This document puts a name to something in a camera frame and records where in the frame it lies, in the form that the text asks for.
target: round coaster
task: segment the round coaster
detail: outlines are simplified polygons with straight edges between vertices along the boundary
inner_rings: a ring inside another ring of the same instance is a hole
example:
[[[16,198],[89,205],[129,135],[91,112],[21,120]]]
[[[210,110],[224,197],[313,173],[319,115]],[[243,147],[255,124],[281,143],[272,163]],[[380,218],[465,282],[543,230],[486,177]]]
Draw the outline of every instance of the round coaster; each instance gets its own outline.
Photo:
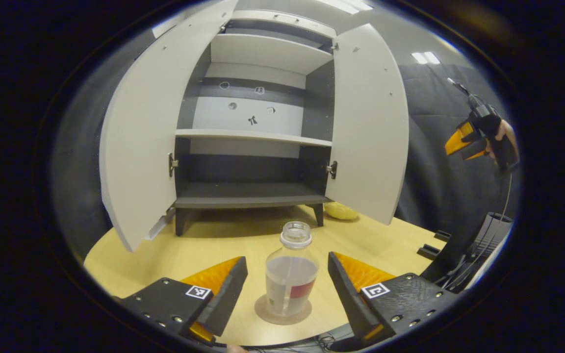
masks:
[[[311,301],[307,300],[305,307],[297,314],[291,316],[281,316],[270,313],[267,311],[267,295],[262,295],[259,299],[256,300],[254,304],[254,311],[261,319],[270,322],[275,325],[292,325],[301,322],[302,320],[306,319],[311,315]]]

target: cabinet door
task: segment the cabinet door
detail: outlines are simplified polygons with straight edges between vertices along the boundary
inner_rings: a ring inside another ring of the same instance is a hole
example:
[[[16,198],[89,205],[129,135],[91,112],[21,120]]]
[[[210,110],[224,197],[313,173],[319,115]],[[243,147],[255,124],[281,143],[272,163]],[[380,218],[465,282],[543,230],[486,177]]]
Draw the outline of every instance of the cabinet door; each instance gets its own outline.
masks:
[[[169,174],[180,105],[191,72],[237,0],[224,0],[170,29],[132,64],[104,118],[102,200],[124,246],[141,240],[176,199]]]
[[[337,36],[334,126],[326,196],[390,224],[400,196],[409,147],[407,98],[398,65],[367,24]]]

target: wooden table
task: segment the wooden table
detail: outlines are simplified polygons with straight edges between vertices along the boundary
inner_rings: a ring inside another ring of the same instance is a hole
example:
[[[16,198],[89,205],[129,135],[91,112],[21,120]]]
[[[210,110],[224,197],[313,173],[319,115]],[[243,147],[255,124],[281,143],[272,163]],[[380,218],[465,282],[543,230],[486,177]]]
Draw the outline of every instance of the wooden table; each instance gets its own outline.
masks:
[[[265,259],[282,246],[280,232],[288,221],[316,226],[307,206],[207,210],[193,214],[184,235],[174,235],[167,225],[152,241],[143,241],[128,252],[114,229],[91,249],[84,266],[111,295],[127,297],[160,277],[180,280],[227,259],[244,255],[248,277],[237,305],[217,342],[261,346],[305,339],[348,322],[328,275],[328,252],[336,251],[375,266],[392,275],[420,274],[431,263],[415,252],[424,244],[443,248],[433,232],[393,219],[389,226],[363,215],[356,221],[325,216],[324,226],[312,230],[310,251],[320,260],[320,270],[309,300],[311,315],[291,326],[265,322],[254,303],[265,293]]]

